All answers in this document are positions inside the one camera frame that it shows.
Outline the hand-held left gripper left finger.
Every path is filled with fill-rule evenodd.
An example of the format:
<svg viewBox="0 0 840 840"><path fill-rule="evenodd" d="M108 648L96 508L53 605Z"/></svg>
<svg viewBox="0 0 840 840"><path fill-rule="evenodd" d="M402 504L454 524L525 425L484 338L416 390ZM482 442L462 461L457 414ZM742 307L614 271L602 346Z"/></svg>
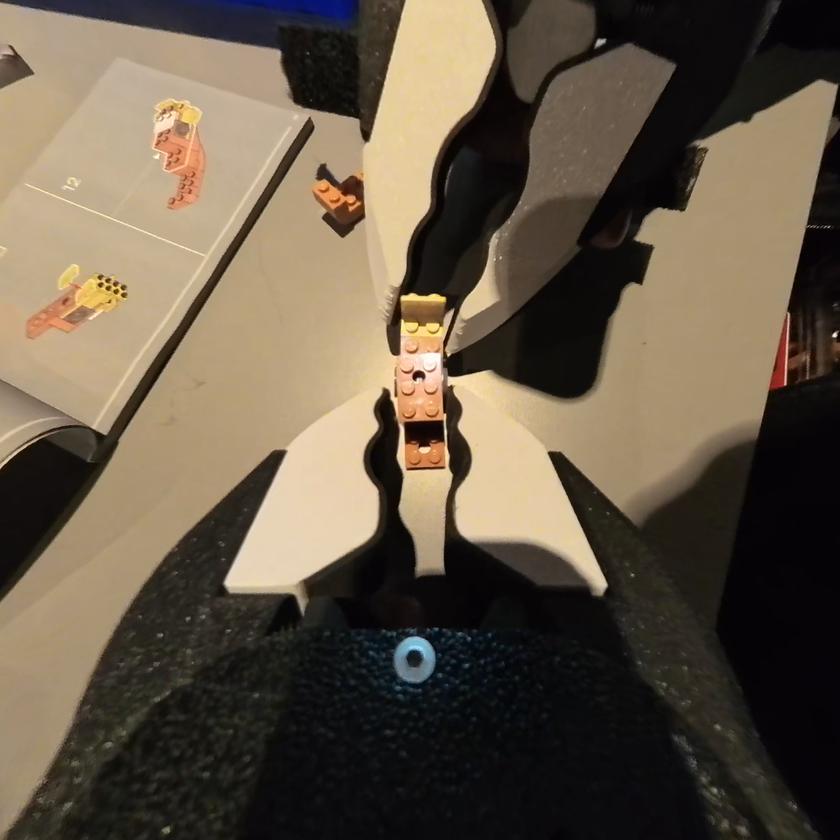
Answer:
<svg viewBox="0 0 840 840"><path fill-rule="evenodd" d="M290 443L224 580L231 595L309 597L382 538L402 471L392 394L371 388Z"/></svg>

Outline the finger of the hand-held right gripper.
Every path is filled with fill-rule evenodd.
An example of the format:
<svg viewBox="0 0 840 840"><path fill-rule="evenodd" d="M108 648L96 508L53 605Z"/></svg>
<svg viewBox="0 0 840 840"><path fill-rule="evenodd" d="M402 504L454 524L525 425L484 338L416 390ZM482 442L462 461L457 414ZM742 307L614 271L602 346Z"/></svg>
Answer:
<svg viewBox="0 0 840 840"><path fill-rule="evenodd" d="M528 138L528 169L485 267L448 335L448 354L518 312L579 251L584 227L675 71L639 47L616 47L555 76Z"/></svg>
<svg viewBox="0 0 840 840"><path fill-rule="evenodd" d="M364 230L384 322L434 210L444 153L487 97L500 36L490 2L404 3L363 150Z"/></svg>

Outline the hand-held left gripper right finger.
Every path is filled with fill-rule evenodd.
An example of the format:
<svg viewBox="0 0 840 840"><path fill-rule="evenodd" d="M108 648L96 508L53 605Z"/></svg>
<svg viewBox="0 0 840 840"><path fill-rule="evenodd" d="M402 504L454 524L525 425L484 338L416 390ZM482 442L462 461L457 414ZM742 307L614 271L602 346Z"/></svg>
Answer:
<svg viewBox="0 0 840 840"><path fill-rule="evenodd" d="M603 596L605 575L540 441L463 385L448 420L456 535L538 586Z"/></svg>

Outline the brown angled toy brick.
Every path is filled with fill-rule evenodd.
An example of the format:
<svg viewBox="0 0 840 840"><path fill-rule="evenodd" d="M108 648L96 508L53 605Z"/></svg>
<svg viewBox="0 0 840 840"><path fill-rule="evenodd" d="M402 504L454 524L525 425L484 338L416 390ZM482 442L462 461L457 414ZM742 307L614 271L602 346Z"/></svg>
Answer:
<svg viewBox="0 0 840 840"><path fill-rule="evenodd" d="M351 227L364 216L364 174L358 171L339 184L327 179L316 181L311 194L336 225Z"/></svg>

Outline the brown toy brick plate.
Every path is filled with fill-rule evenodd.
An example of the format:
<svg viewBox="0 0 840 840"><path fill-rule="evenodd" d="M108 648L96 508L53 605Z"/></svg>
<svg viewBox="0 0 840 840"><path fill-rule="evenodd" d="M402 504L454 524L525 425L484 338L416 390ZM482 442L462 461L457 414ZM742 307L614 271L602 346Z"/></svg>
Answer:
<svg viewBox="0 0 840 840"><path fill-rule="evenodd" d="M395 363L395 412L408 470L444 469L447 374L441 339L404 334Z"/></svg>

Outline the yellow and black brick piece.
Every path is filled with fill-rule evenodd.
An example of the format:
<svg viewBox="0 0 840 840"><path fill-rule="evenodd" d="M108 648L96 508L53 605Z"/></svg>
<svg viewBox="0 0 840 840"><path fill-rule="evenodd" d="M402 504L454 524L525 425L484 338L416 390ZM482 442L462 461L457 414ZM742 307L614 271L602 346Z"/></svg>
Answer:
<svg viewBox="0 0 840 840"><path fill-rule="evenodd" d="M446 297L438 294L401 296L401 336L440 339L445 335L446 306Z"/></svg>

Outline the grey desk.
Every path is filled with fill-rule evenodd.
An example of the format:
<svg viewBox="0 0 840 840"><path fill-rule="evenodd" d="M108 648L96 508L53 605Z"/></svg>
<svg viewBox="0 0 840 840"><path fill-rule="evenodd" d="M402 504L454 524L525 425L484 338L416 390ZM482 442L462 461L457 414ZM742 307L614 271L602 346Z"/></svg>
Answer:
<svg viewBox="0 0 840 840"><path fill-rule="evenodd" d="M715 118L684 213L656 210L641 286L608 323L593 389L466 387L565 454L716 598L790 289L838 53L773 48ZM384 384L364 229L335 234L304 193L361 162L354 119L307 142L130 421L2 600L2 830L63 743L119 619L181 537L270 451Z"/></svg>

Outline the person's right hand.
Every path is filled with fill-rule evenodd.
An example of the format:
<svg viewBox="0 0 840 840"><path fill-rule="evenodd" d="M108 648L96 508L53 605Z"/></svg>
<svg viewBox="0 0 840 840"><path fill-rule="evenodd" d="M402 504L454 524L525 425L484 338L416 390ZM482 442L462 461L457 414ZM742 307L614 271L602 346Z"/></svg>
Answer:
<svg viewBox="0 0 840 840"><path fill-rule="evenodd" d="M586 241L587 247L601 250L618 247L628 236L633 218L634 210L631 207L624 208Z"/></svg>

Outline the black foam block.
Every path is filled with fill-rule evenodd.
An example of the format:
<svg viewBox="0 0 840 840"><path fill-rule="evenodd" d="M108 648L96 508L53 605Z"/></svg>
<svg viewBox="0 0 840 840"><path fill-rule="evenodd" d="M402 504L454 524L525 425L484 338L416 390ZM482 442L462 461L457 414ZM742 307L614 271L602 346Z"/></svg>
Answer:
<svg viewBox="0 0 840 840"><path fill-rule="evenodd" d="M283 23L277 27L277 45L295 105L360 117L360 62L354 27Z"/></svg>

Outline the person's black clothing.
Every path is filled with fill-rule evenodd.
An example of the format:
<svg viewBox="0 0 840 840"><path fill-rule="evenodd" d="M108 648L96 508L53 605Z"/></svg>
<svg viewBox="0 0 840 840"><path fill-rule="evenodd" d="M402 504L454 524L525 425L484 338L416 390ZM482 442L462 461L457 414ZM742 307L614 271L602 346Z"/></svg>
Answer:
<svg viewBox="0 0 840 840"><path fill-rule="evenodd" d="M769 396L717 629L795 800L838 838L838 373Z"/></svg>

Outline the grey instruction booklet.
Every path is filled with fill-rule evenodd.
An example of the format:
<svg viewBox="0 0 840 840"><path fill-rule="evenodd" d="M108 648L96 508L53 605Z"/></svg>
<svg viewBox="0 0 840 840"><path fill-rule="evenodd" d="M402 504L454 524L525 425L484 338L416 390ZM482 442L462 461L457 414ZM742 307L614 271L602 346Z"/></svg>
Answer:
<svg viewBox="0 0 840 840"><path fill-rule="evenodd" d="M313 132L116 59L2 201L2 466L121 435Z"/></svg>

